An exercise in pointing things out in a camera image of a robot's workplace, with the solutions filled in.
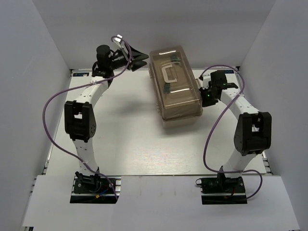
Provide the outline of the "beige plastic toolbox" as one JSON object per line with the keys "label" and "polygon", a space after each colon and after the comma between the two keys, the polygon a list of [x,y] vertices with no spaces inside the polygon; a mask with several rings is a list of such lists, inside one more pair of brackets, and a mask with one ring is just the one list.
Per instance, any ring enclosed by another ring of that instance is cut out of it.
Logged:
{"label": "beige plastic toolbox", "polygon": [[[178,62],[170,57],[177,55]],[[156,96],[157,110],[163,128],[194,124],[203,113],[200,83],[182,46],[151,51],[149,75]],[[170,93],[164,93],[164,84],[170,83]]]}

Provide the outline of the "stubby green orange-capped screwdriver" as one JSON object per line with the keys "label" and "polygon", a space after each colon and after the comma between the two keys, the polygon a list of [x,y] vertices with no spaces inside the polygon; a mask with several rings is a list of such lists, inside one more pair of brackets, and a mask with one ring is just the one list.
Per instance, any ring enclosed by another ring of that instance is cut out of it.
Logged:
{"label": "stubby green orange-capped screwdriver", "polygon": [[170,93],[170,83],[164,84],[164,93],[169,94]]}

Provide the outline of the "stubby green handled screwdriver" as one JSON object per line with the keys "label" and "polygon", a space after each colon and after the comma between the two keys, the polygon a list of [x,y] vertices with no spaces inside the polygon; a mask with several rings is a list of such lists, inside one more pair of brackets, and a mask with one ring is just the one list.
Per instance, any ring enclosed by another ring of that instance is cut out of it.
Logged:
{"label": "stubby green handled screwdriver", "polygon": [[172,56],[170,57],[170,59],[171,59],[172,62],[178,62],[178,61],[179,61],[179,58],[178,58],[177,55],[172,55]]}

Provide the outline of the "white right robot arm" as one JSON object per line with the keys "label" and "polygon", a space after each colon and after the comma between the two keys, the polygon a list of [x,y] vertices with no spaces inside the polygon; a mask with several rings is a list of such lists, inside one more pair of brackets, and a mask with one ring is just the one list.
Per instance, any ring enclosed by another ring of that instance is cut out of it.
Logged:
{"label": "white right robot arm", "polygon": [[[218,116],[205,142],[203,163],[206,169],[224,176],[218,178],[218,188],[223,192],[230,191],[235,186],[234,179],[247,172],[248,164],[259,154],[271,146],[272,116],[269,112],[256,109],[243,95],[243,89],[237,84],[227,81],[226,72],[217,70],[210,76],[200,77],[203,86],[200,93],[203,107],[222,102],[225,109]],[[212,169],[206,162],[206,152],[210,138],[219,121],[227,111],[231,111],[237,119],[234,132],[234,151],[228,161],[219,170]]]}

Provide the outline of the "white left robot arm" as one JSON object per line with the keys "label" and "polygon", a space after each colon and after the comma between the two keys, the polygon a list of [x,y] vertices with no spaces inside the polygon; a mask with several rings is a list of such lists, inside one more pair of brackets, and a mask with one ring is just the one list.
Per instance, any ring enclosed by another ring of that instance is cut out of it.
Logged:
{"label": "white left robot arm", "polygon": [[64,104],[64,129],[72,140],[79,158],[79,171],[87,177],[85,186],[91,192],[97,192],[102,180],[94,176],[99,167],[94,157],[92,138],[97,124],[94,106],[102,94],[110,87],[114,70],[128,64],[128,70],[136,71],[144,67],[149,56],[129,45],[121,45],[112,51],[108,45],[100,45],[96,49],[97,61],[92,66],[92,83],[73,101]]}

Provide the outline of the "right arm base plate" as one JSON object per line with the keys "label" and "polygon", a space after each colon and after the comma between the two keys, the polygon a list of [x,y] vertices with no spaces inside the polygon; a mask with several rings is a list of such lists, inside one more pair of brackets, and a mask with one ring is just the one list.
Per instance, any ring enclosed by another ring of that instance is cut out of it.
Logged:
{"label": "right arm base plate", "polygon": [[203,205],[243,205],[247,204],[247,196],[242,177],[198,178],[196,186],[201,188]]}

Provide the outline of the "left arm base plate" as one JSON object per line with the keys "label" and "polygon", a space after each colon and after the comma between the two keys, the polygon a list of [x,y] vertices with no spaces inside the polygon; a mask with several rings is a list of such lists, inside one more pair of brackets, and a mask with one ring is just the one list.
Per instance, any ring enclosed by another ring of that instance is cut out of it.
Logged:
{"label": "left arm base plate", "polygon": [[121,191],[121,177],[110,177],[111,183],[106,178],[89,177],[78,178],[75,176],[70,196],[71,204],[115,204],[115,197],[112,185],[117,197]]}

